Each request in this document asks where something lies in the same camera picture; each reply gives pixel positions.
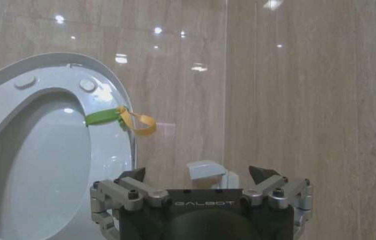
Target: screw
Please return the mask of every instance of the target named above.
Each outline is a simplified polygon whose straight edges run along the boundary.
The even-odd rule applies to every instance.
[[[99,184],[101,184],[101,181],[94,182],[94,189],[98,189]]]
[[[278,197],[278,198],[283,198],[283,197],[285,197],[285,190],[283,190],[281,187],[278,187],[278,188],[274,190],[273,195],[274,195],[275,197]]]
[[[135,200],[141,197],[141,193],[133,189],[130,192],[129,192],[129,200]]]

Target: white toilet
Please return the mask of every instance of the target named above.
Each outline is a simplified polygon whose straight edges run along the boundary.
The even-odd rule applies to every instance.
[[[0,239],[101,240],[90,185],[137,166],[119,123],[86,115],[127,106],[110,69],[74,53],[30,57],[0,70]]]

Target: toilet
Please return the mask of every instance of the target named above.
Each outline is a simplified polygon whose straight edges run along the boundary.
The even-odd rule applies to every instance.
[[[0,239],[103,239],[90,186],[137,167],[121,124],[86,115],[127,106],[113,71],[75,53],[30,57],[0,70]]]

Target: marble wall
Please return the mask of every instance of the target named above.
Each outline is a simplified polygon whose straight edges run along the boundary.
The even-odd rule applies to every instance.
[[[226,0],[0,0],[0,68],[49,52],[99,59],[158,120],[139,166],[166,188],[191,186],[187,162],[223,162],[226,41]]]
[[[49,52],[105,62],[157,117],[150,183],[274,168],[315,184],[305,240],[376,240],[376,0],[0,0],[0,68]]]
[[[315,184],[305,240],[376,240],[376,0],[230,0],[225,164]]]

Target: metal bracket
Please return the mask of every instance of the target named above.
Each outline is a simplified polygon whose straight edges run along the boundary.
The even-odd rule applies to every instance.
[[[309,179],[295,179],[269,192],[269,203],[275,209],[286,209],[290,205],[295,211],[294,239],[298,240],[306,229],[306,222],[313,217],[314,186]]]
[[[263,199],[269,193],[286,184],[287,178],[274,175],[259,183],[255,189],[243,190],[243,196],[250,200],[251,206],[258,207],[263,204]]]
[[[138,211],[147,203],[161,208],[170,198],[166,190],[158,190],[131,177],[115,181],[105,180],[94,183],[90,188],[91,218],[101,225],[102,235],[107,240],[121,240],[121,231],[115,226],[119,209]]]

